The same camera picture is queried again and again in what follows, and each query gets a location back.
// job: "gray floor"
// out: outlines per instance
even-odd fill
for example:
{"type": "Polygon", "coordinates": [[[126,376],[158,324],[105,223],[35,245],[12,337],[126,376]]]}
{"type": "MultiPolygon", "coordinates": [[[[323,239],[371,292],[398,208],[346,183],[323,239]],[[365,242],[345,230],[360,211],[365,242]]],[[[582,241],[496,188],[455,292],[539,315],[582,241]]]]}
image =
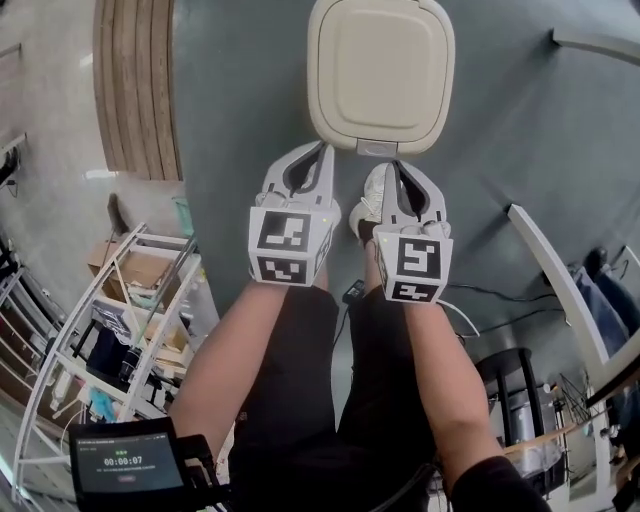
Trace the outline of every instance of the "gray floor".
{"type": "MultiPolygon", "coordinates": [[[[441,4],[457,44],[451,110],[440,140],[413,162],[447,200],[455,240],[451,281],[514,295],[540,291],[539,268],[505,217],[510,203],[529,211],[567,263],[599,243],[618,249],[640,232],[640,69],[560,49],[550,30],[569,23],[634,36],[640,16],[627,0],[441,4]]],[[[248,281],[249,207],[268,166],[316,138],[306,102],[312,6],[313,0],[176,1],[180,157],[222,313],[248,281]]],[[[375,163],[339,152],[336,196],[345,216],[375,163]]],[[[338,228],[329,269],[336,297],[363,275],[346,222],[338,228]]],[[[480,328],[534,307],[470,292],[445,297],[480,328]]],[[[465,330],[457,318],[454,325],[465,330]]],[[[563,326],[560,315],[540,315],[498,334],[536,349],[534,368],[542,380],[559,367],[579,367],[572,334],[563,326]]],[[[340,361],[348,370],[343,338],[334,366],[340,361]]],[[[487,342],[470,340],[470,352],[487,342]]],[[[337,387],[348,390],[348,371],[341,375],[344,386],[337,387]]]]}

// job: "person's arm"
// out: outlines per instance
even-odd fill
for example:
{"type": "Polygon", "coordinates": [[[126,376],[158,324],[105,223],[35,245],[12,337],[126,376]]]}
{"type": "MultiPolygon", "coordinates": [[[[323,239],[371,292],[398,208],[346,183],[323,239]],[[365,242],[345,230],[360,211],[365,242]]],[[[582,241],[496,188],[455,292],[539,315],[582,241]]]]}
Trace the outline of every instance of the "person's arm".
{"type": "Polygon", "coordinates": [[[422,405],[449,490],[470,468],[503,454],[489,423],[480,375],[440,306],[406,304],[422,405]]]}
{"type": "Polygon", "coordinates": [[[258,375],[287,290],[250,283],[196,353],[171,405],[178,436],[203,434],[214,459],[258,375]]]}

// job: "white cable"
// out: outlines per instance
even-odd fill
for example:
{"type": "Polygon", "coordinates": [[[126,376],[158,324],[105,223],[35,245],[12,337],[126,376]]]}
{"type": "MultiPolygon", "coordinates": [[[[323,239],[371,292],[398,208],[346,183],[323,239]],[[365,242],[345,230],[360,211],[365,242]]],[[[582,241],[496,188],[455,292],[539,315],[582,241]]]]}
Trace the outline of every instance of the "white cable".
{"type": "MultiPolygon", "coordinates": [[[[465,315],[459,308],[457,308],[453,304],[449,304],[448,302],[445,302],[445,301],[440,300],[440,299],[438,299],[437,302],[438,302],[438,304],[442,304],[443,306],[448,307],[449,309],[452,309],[453,311],[458,313],[471,326],[471,328],[473,329],[473,332],[476,334],[476,338],[480,337],[480,333],[478,332],[478,329],[476,329],[476,326],[473,325],[473,322],[471,320],[469,320],[469,317],[467,315],[465,315]]],[[[471,338],[471,337],[472,336],[463,336],[463,338],[471,338]]]]}
{"type": "Polygon", "coordinates": [[[62,445],[64,444],[64,435],[67,433],[67,429],[69,428],[69,425],[71,425],[71,422],[74,420],[74,418],[76,416],[78,416],[79,414],[84,412],[84,408],[85,405],[82,404],[82,408],[75,413],[73,416],[71,416],[71,418],[69,418],[69,421],[67,422],[66,426],[64,427],[64,430],[62,431],[62,436],[60,437],[60,453],[64,453],[64,451],[62,451],[62,445]]]}

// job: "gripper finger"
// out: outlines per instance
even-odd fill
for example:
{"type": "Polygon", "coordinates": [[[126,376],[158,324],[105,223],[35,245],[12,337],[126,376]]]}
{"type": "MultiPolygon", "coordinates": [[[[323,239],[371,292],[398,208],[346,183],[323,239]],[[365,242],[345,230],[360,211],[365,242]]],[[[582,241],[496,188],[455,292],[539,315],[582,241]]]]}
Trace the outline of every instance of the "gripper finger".
{"type": "Polygon", "coordinates": [[[262,192],[291,197],[304,184],[308,171],[317,163],[323,147],[321,141],[310,142],[276,160],[267,171],[262,192]]]}
{"type": "Polygon", "coordinates": [[[333,146],[324,144],[317,153],[316,168],[313,179],[309,184],[304,184],[291,197],[299,201],[313,205],[318,209],[331,209],[333,202],[333,175],[335,165],[335,150],[333,146]]]}

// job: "white sneaker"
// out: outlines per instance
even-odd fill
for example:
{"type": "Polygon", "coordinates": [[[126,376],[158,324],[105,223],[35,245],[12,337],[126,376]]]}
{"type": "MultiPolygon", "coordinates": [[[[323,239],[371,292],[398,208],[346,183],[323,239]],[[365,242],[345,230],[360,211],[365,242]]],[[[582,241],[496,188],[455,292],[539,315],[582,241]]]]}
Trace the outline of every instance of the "white sneaker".
{"type": "Polygon", "coordinates": [[[364,182],[364,197],[354,207],[349,215],[349,226],[351,231],[358,235],[358,224],[361,220],[382,222],[382,201],[384,198],[384,177],[389,164],[380,164],[374,167],[369,173],[367,181],[364,182]]]}

